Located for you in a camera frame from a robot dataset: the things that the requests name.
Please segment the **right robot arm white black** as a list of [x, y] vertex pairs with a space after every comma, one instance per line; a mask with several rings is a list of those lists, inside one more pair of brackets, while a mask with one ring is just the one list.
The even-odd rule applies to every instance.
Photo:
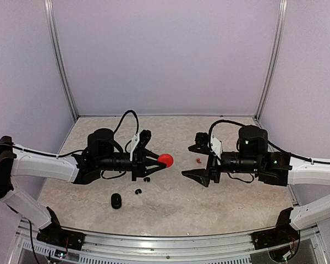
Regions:
[[[242, 125], [237, 151], [225, 152], [212, 130], [197, 133], [195, 144], [188, 148], [190, 152], [207, 155], [206, 168], [182, 172], [204, 187], [210, 182], [219, 183], [223, 173], [229, 177], [234, 173], [252, 174], [254, 179], [275, 186], [330, 186], [330, 159], [301, 157], [280, 148], [269, 152], [268, 132], [254, 125]], [[291, 236], [292, 229], [301, 230], [327, 218], [330, 218], [330, 194], [306, 205], [282, 210], [270, 238], [275, 244], [282, 244]]]

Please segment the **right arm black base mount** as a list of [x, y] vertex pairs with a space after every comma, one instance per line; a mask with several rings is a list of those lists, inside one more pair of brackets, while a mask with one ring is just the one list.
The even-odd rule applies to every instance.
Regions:
[[273, 228], [256, 231], [251, 234], [255, 250], [290, 243], [300, 238], [300, 232], [290, 225], [292, 210], [292, 207], [282, 210]]

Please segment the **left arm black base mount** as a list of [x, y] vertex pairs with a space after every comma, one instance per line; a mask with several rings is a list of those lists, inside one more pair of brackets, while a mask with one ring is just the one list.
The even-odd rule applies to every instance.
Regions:
[[54, 211], [49, 207], [46, 208], [51, 216], [51, 223], [47, 227], [39, 229], [37, 240], [65, 249], [80, 251], [85, 240], [85, 234], [63, 229]]

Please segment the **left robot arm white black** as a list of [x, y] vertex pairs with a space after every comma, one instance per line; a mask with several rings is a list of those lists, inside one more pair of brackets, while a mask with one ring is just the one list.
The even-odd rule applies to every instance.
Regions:
[[133, 181], [169, 168], [174, 159], [169, 154], [157, 155], [146, 148], [151, 132], [143, 130], [134, 135], [130, 151], [123, 151], [114, 139], [114, 132], [102, 128], [87, 137], [82, 151], [64, 155], [39, 153], [12, 142], [10, 136], [0, 139], [0, 201], [31, 221], [52, 243], [66, 239], [54, 212], [40, 205], [13, 181], [14, 176], [58, 179], [87, 185], [102, 177], [102, 172], [130, 172]]

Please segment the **red earbud charging case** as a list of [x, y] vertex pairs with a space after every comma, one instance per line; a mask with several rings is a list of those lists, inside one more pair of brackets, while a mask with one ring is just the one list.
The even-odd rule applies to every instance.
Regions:
[[157, 160], [161, 163], [164, 163], [167, 168], [171, 167], [174, 163], [174, 158], [170, 154], [162, 154]]

